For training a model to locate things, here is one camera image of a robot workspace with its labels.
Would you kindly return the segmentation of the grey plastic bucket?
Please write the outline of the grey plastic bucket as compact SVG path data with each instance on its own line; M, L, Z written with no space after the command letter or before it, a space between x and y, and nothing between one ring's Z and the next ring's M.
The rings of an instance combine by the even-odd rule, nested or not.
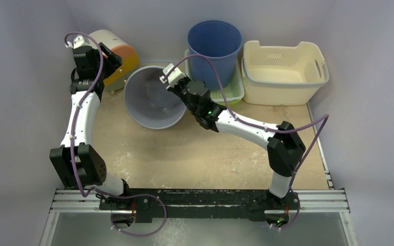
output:
M124 104L130 117L143 127L161 130L178 123L187 108L160 80L163 66L135 70L124 86Z

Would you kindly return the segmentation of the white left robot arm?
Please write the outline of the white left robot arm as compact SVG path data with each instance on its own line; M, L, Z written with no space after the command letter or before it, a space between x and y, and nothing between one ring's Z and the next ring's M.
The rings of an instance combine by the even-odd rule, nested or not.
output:
M113 195L112 202L121 210L132 205L127 184L106 170L106 164L92 144L95 114L102 100L103 80L112 75L122 59L103 43L74 45L76 67L71 73L71 115L66 134L49 158L66 188L97 189Z

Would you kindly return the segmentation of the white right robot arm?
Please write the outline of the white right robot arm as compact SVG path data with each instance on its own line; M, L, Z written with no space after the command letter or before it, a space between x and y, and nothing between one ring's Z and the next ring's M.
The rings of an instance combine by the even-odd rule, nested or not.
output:
M287 203L294 171L306 151L291 123L269 124L230 112L226 106L211 99L202 81L189 77L166 88L180 98L202 128L228 133L265 149L273 171L267 201L275 209Z

